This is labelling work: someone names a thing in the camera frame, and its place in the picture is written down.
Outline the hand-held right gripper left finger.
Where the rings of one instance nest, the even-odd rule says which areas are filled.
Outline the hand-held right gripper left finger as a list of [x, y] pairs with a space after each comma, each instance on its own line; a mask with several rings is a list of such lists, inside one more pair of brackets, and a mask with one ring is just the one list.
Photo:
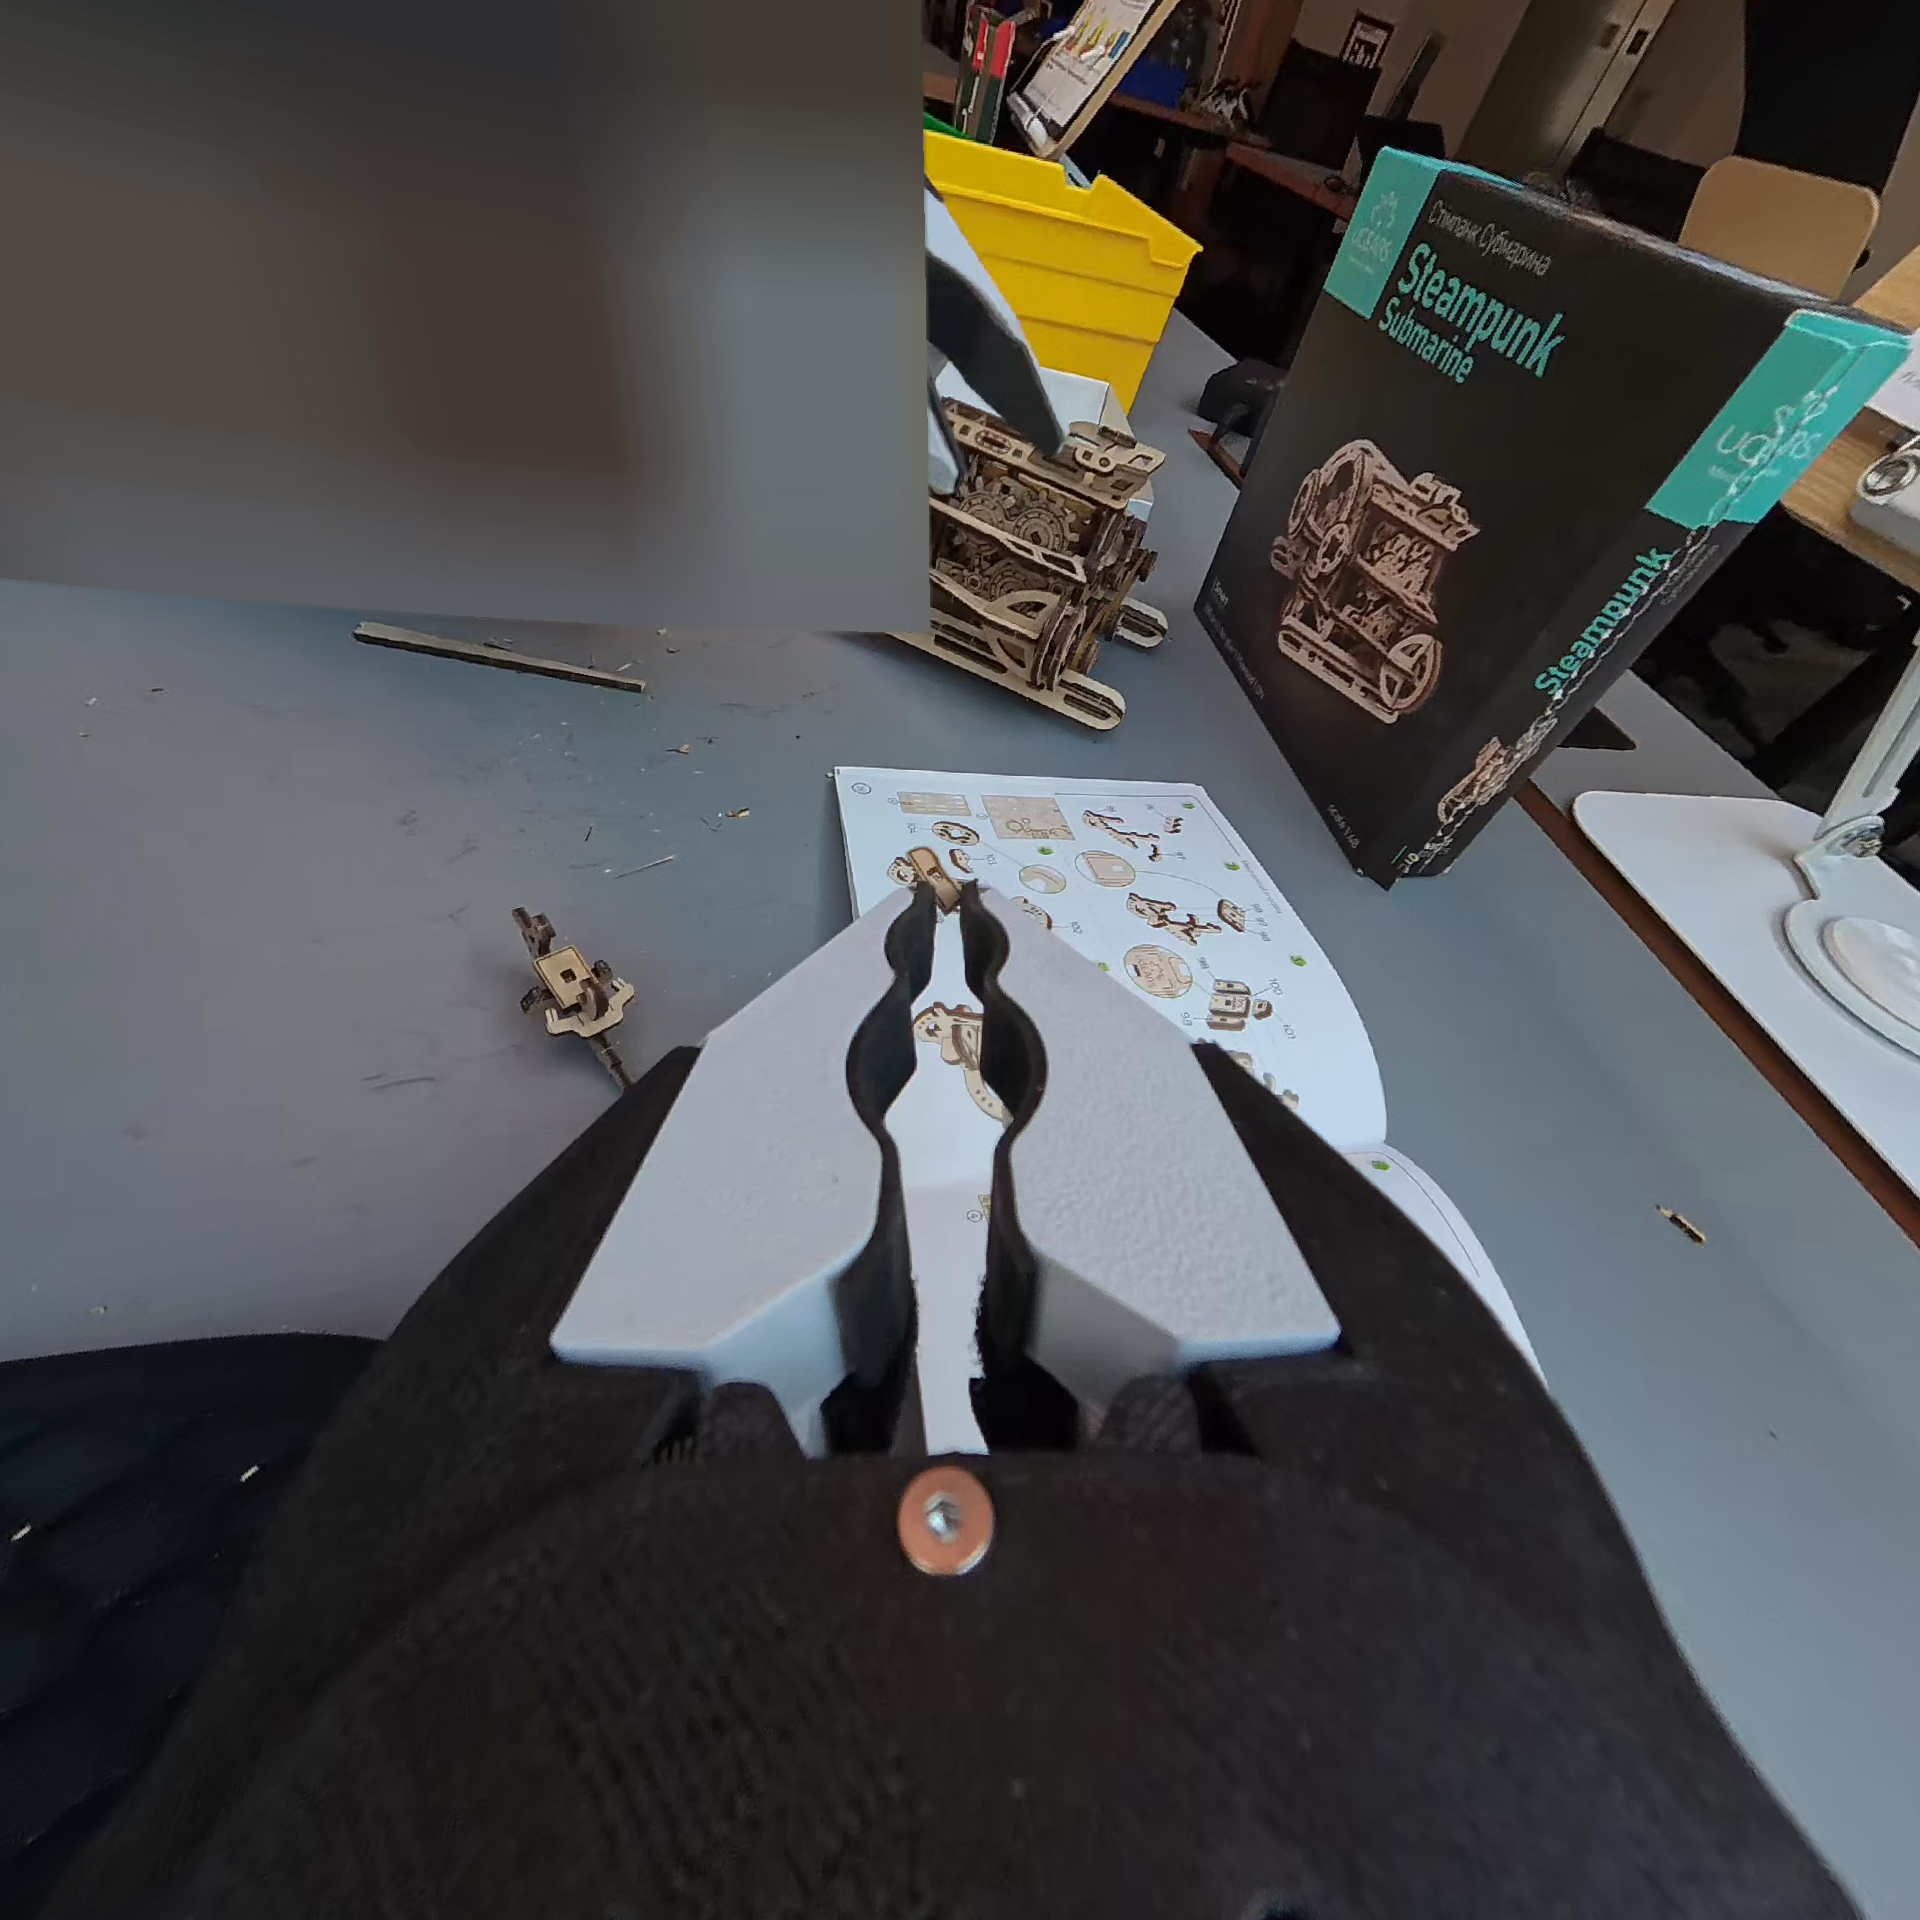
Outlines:
[[896, 893], [699, 1048], [550, 1330], [566, 1361], [775, 1393], [808, 1454], [896, 1449], [918, 1330], [886, 1114], [939, 904]]

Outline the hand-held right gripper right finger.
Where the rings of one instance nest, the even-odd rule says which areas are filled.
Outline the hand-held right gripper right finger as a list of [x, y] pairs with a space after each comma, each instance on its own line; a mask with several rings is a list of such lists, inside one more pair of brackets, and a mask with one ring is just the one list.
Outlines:
[[1320, 1353], [1339, 1326], [1211, 1068], [1288, 1120], [1022, 908], [972, 881], [957, 926], [1007, 1113], [993, 1148], [969, 1393], [989, 1449], [1071, 1449], [1124, 1384]]

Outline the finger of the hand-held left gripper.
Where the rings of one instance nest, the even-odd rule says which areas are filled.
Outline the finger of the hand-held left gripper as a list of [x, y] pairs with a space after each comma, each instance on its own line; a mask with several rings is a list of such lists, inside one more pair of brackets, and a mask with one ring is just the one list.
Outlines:
[[982, 408], [1038, 449], [1065, 442], [1012, 305], [937, 192], [926, 192], [928, 359], [955, 368]]

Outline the assembled wooden submarine model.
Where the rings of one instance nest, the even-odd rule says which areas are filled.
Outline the assembled wooden submarine model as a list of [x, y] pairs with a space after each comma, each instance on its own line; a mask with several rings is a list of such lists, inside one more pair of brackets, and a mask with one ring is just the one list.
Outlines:
[[965, 399], [939, 401], [957, 446], [951, 494], [931, 494], [928, 631], [896, 638], [1062, 712], [1116, 728], [1124, 702], [1092, 676], [1109, 638], [1155, 649], [1163, 613], [1136, 598], [1157, 552], [1145, 494], [1165, 461], [1109, 423], [1071, 423], [1045, 454]]

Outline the small wooden part assembly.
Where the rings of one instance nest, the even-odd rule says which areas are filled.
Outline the small wooden part assembly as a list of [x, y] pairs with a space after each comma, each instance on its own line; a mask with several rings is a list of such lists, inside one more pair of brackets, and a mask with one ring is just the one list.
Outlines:
[[559, 943], [547, 913], [515, 908], [512, 918], [534, 969], [534, 988], [520, 996], [518, 1007], [539, 1015], [549, 1036], [583, 1040], [615, 1086], [630, 1088], [633, 1077], [617, 1053], [612, 1031], [633, 1002], [633, 983], [608, 962], [587, 959], [575, 943]]

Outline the black model kit box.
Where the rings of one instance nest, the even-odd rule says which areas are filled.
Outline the black model kit box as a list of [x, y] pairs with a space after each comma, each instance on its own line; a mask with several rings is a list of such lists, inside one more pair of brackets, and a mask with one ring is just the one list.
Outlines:
[[1907, 359], [1852, 305], [1379, 152], [1196, 614], [1356, 873], [1441, 873]]

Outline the yellow plastic bin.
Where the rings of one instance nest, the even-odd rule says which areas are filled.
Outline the yellow plastic bin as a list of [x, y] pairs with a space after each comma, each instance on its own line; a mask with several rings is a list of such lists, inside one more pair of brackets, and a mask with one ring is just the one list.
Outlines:
[[924, 132], [926, 176], [1045, 368], [1104, 380], [1132, 408], [1200, 242], [1110, 178]]

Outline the small white box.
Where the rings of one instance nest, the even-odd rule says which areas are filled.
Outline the small white box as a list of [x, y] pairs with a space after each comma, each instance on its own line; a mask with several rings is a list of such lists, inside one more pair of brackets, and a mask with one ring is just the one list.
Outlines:
[[[1101, 426], [1112, 434], [1120, 434], [1129, 442], [1136, 442], [1136, 431], [1129, 423], [1129, 415], [1124, 414], [1120, 399], [1112, 392], [1112, 385], [1105, 380], [1045, 366], [1039, 368], [1039, 377], [1046, 389], [1051, 410], [1055, 414], [1062, 426]], [[1097, 478], [1117, 478], [1117, 471], [1092, 472], [1089, 468], [1077, 466], [1067, 449], [1057, 454], [1057, 461], [1075, 466], [1075, 472], [1080, 482], [1089, 482]], [[1155, 510], [1155, 474], [1159, 474], [1157, 466], [1150, 472], [1142, 472], [1139, 490], [1134, 490], [1134, 495], [1124, 503], [1124, 510], [1141, 524], [1148, 524]]]

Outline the green and red book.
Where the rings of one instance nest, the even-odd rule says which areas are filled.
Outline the green and red book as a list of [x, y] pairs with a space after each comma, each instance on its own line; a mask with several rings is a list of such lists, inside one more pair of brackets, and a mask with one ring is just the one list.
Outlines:
[[960, 137], [993, 144], [1014, 47], [1016, 13], [998, 1], [967, 6], [951, 104], [951, 124]]

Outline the small black device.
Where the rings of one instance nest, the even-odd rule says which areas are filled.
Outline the small black device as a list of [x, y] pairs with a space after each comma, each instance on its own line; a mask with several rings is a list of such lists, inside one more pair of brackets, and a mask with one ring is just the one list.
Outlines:
[[1196, 401], [1207, 424], [1190, 426], [1190, 439], [1233, 486], [1243, 484], [1245, 466], [1255, 457], [1284, 380], [1287, 372], [1265, 361], [1238, 359], [1213, 372]]

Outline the leaning picture book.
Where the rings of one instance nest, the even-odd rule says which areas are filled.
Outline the leaning picture book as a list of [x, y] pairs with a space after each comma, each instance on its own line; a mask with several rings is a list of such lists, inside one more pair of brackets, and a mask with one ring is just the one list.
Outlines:
[[1083, 1], [1006, 96], [1039, 159], [1062, 158], [1179, 1]]

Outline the long thin wooden strip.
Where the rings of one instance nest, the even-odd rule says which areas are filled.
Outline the long thin wooden strip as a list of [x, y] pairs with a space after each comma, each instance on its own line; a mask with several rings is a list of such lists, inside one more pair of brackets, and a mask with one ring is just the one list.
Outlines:
[[411, 631], [393, 626], [391, 622], [358, 622], [352, 638], [385, 650], [408, 655], [431, 655], [467, 665], [487, 665], [520, 676], [563, 681], [573, 685], [624, 690], [641, 694], [649, 690], [647, 678], [624, 666], [599, 666], [591, 663], [571, 663], [550, 655], [533, 655], [516, 645], [494, 640], [459, 640], [427, 631]]

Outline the white flat board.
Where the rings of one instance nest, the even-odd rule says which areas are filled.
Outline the white flat board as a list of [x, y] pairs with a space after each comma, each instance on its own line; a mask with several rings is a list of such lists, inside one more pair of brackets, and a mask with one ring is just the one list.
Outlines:
[[1575, 824], [1784, 1057], [1918, 1191], [1918, 1053], [1837, 1007], [1799, 967], [1782, 913], [1820, 818], [1782, 800], [1589, 790]]

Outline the black quilted jacket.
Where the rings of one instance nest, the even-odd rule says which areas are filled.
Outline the black quilted jacket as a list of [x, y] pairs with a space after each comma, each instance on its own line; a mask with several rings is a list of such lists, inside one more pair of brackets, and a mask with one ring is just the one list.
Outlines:
[[297, 1332], [5, 1361], [1, 1914], [39, 1913], [152, 1760], [374, 1350]]

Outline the light wooden chair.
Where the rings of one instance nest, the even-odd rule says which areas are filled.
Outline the light wooden chair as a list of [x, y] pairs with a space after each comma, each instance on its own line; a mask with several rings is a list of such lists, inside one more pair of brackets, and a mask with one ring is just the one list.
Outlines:
[[1879, 221], [1867, 185], [1727, 156], [1699, 180], [1676, 245], [1837, 300]]

